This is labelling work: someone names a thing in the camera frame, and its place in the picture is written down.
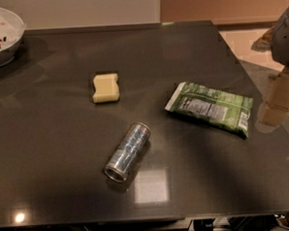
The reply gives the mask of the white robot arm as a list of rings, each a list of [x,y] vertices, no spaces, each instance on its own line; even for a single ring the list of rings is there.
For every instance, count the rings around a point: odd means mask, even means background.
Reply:
[[[289,6],[273,26],[271,48],[273,61],[289,66]]]

